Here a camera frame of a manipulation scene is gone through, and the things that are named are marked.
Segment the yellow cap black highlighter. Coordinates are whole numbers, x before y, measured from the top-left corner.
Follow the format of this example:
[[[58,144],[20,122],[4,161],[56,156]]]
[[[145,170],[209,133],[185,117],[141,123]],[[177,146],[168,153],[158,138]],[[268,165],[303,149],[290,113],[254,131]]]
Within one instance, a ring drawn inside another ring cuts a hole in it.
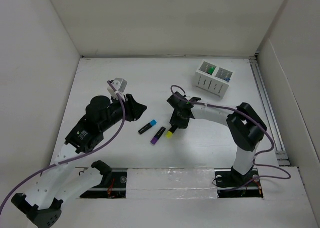
[[[172,125],[171,128],[168,130],[168,132],[166,133],[165,137],[167,139],[170,139],[173,134],[175,133],[175,131],[177,130],[178,126],[177,125]]]

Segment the green cap black highlighter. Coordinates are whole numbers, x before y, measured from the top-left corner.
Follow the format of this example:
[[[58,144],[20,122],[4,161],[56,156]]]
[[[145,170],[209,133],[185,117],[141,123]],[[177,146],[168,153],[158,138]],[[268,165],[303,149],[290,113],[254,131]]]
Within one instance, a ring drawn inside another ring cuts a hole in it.
[[[210,67],[210,68],[208,69],[208,71],[207,71],[208,74],[213,75],[215,69],[216,69],[216,67]]]

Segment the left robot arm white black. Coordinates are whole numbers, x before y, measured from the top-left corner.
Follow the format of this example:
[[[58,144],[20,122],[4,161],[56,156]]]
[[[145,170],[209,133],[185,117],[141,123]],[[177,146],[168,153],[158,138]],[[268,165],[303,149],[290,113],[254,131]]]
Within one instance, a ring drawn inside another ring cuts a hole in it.
[[[119,121],[136,121],[147,106],[136,102],[131,94],[117,100],[96,96],[85,109],[85,114],[70,131],[54,160],[52,168],[43,171],[36,185],[25,193],[16,193],[11,202],[38,228],[52,227],[62,214],[67,201],[88,189],[107,186],[112,179],[112,168],[98,160],[67,186],[63,183],[76,166],[75,157],[89,154],[103,141],[104,132]]]

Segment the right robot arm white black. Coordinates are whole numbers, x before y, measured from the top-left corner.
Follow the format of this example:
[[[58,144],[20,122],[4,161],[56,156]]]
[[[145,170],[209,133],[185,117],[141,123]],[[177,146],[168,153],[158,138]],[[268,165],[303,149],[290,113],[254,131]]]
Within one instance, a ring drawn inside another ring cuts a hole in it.
[[[190,119],[208,120],[228,127],[237,145],[236,157],[231,170],[225,175],[216,175],[214,183],[221,188],[245,184],[253,178],[253,160],[257,147],[265,136],[265,123],[248,103],[243,102],[235,108],[212,107],[200,100],[198,97],[187,100],[179,92],[167,100],[174,110],[167,136],[171,136],[177,129],[186,129]]]

